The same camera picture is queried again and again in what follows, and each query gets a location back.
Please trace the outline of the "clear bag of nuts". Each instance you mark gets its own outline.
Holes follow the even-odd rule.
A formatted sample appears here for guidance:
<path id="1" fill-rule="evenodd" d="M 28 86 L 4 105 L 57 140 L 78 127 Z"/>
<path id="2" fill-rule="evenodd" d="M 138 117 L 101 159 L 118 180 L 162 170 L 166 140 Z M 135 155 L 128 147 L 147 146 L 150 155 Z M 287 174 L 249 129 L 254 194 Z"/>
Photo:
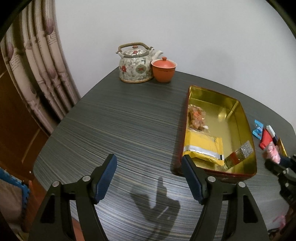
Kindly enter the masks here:
<path id="1" fill-rule="evenodd" d="M 206 112 L 199 106 L 188 105 L 188 125 L 189 128 L 198 132 L 208 132 L 209 127 L 205 122 Z"/>

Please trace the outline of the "pink white patterned snack pack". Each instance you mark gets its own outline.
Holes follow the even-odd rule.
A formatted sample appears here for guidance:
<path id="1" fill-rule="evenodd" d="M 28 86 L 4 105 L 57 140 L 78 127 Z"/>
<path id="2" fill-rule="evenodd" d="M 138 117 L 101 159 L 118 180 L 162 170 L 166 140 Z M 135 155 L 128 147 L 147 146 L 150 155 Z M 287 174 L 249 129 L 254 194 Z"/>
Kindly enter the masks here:
<path id="1" fill-rule="evenodd" d="M 273 142 L 270 142 L 266 148 L 264 149 L 263 157 L 266 160 L 271 160 L 272 162 L 276 164 L 280 164 L 280 154 L 278 152 L 277 147 L 274 145 Z"/>

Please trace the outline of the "gold yellow foil packet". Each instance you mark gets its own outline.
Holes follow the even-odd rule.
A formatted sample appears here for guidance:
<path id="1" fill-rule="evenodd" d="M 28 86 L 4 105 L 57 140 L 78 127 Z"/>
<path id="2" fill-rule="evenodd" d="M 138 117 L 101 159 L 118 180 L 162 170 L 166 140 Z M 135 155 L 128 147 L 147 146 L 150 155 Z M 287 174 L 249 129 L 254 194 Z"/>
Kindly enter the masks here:
<path id="1" fill-rule="evenodd" d="M 214 137 L 203 132 L 186 130 L 183 156 L 197 158 L 219 166 L 224 165 L 224 149 L 221 137 Z"/>

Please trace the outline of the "blue foam mat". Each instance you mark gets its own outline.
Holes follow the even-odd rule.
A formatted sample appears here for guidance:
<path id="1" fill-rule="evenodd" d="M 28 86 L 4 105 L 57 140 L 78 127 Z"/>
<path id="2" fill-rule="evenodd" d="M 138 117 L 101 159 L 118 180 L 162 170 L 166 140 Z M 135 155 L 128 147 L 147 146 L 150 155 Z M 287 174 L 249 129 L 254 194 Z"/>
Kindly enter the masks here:
<path id="1" fill-rule="evenodd" d="M 29 187 L 24 183 L 24 181 L 21 181 L 20 179 L 12 176 L 9 174 L 6 170 L 2 169 L 0 170 L 0 179 L 14 185 L 22 190 L 22 207 L 24 209 L 27 208 L 28 199 L 30 195 L 30 189 Z"/>

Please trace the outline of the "gold tin box red outside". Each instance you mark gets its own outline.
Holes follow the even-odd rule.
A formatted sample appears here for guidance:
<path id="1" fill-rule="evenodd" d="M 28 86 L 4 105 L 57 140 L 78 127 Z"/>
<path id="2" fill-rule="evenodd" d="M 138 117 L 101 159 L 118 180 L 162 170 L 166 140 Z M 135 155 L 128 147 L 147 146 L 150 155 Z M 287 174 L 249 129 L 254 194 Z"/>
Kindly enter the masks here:
<path id="1" fill-rule="evenodd" d="M 191 85 L 185 101 L 182 156 L 186 130 L 192 130 L 188 125 L 189 104 L 199 106 L 206 112 L 205 122 L 209 127 L 209 131 L 203 133 L 222 138 L 224 159 L 247 141 L 250 141 L 254 150 L 247 159 L 230 169 L 227 169 L 225 164 L 219 166 L 197 158 L 192 159 L 194 164 L 204 169 L 207 174 L 216 176 L 226 182 L 242 181 L 253 177 L 257 173 L 255 146 L 251 129 L 240 101 L 214 90 Z"/>

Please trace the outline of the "yellow snack packet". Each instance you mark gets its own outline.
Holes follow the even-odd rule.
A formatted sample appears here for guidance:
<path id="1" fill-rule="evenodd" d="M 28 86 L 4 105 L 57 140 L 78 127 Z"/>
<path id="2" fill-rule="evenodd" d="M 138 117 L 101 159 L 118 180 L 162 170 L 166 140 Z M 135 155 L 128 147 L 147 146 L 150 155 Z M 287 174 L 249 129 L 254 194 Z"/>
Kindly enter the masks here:
<path id="1" fill-rule="evenodd" d="M 284 157 L 288 157 L 287 151 L 283 145 L 281 138 L 278 139 L 276 146 L 278 148 L 279 154 Z"/>

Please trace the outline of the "floral ceramic teapot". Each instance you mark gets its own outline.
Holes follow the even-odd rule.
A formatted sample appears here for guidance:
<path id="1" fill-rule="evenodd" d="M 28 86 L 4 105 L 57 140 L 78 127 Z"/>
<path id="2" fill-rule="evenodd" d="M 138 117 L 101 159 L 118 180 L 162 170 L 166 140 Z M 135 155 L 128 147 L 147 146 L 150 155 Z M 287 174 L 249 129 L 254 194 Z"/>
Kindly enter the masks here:
<path id="1" fill-rule="evenodd" d="M 156 51 L 142 42 L 133 42 L 120 45 L 116 54 L 120 56 L 120 80 L 126 83 L 143 83 L 153 78 L 151 62 L 159 59 L 163 51 Z"/>

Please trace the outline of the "red snack packet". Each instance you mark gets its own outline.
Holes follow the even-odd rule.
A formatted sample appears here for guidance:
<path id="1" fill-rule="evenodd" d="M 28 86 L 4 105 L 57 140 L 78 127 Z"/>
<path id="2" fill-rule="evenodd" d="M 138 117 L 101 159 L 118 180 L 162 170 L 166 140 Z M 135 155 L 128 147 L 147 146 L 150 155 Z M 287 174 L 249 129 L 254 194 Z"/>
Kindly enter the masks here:
<path id="1" fill-rule="evenodd" d="M 262 138 L 259 144 L 260 149 L 264 150 L 270 142 L 273 142 L 273 139 L 269 134 L 269 132 L 267 131 L 267 129 L 264 128 L 262 132 Z"/>

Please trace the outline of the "small blue candy wrapper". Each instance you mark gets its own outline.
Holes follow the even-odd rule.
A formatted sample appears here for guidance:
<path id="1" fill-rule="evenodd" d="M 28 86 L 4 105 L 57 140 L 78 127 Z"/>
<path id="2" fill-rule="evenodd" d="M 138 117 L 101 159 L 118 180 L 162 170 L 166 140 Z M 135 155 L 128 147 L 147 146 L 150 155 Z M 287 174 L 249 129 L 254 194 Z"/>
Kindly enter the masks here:
<path id="1" fill-rule="evenodd" d="M 258 138 L 259 140 L 262 139 L 262 133 L 263 133 L 263 129 L 264 129 L 264 125 L 263 123 L 261 123 L 258 120 L 254 120 L 254 124 L 255 124 L 255 129 L 252 131 L 252 134 Z"/>

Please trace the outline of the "brown wooden cabinet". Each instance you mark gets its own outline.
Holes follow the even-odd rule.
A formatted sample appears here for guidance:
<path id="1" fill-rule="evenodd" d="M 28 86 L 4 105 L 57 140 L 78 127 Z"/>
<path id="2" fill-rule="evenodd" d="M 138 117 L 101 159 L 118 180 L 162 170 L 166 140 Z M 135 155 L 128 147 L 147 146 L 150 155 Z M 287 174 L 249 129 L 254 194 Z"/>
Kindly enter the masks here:
<path id="1" fill-rule="evenodd" d="M 1 58 L 1 168 L 25 182 L 33 180 L 34 162 L 47 140 Z"/>

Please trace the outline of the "beige patterned curtain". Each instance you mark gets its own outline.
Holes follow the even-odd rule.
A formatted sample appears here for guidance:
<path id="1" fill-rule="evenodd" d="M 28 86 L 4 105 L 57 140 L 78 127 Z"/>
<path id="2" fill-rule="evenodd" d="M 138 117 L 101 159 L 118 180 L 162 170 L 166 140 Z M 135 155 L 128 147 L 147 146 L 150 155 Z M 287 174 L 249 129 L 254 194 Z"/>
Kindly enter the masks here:
<path id="1" fill-rule="evenodd" d="M 51 134 L 80 100 L 63 57 L 55 1 L 30 1 L 17 13 L 1 52 L 29 113 Z"/>

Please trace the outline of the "small silver brown packet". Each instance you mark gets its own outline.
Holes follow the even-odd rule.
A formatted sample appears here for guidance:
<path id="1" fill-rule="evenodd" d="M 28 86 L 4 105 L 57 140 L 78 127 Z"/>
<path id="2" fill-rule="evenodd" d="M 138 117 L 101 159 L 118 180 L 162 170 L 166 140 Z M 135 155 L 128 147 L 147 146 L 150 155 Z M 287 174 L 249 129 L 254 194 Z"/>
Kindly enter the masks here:
<path id="1" fill-rule="evenodd" d="M 253 152 L 250 141 L 247 141 L 224 159 L 225 166 L 227 169 L 230 169 L 247 159 Z"/>

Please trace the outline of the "orange lidded tea cup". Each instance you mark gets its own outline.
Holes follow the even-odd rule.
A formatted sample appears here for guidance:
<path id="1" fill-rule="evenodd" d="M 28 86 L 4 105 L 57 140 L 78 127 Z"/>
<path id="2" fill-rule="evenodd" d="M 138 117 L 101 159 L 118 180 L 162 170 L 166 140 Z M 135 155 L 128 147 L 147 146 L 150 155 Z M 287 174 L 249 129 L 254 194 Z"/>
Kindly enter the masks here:
<path id="1" fill-rule="evenodd" d="M 175 70 L 177 67 L 177 63 L 168 59 L 167 57 L 153 60 L 151 62 L 151 65 L 154 78 L 160 83 L 170 82 L 175 74 Z"/>

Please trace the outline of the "navy light-blue snack packet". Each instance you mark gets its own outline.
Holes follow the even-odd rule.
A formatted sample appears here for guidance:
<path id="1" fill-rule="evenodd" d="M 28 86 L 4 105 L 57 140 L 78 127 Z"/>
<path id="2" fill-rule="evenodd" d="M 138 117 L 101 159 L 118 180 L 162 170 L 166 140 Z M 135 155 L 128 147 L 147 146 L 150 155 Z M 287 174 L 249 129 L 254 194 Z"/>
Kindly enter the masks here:
<path id="1" fill-rule="evenodd" d="M 276 136 L 276 133 L 275 133 L 275 131 L 273 130 L 272 126 L 271 126 L 271 125 L 267 125 L 267 126 L 266 126 L 266 130 L 268 131 L 268 133 L 269 133 L 270 136 L 272 137 L 273 143 L 274 143 L 275 145 L 277 145 L 277 143 L 278 143 L 278 137 Z"/>

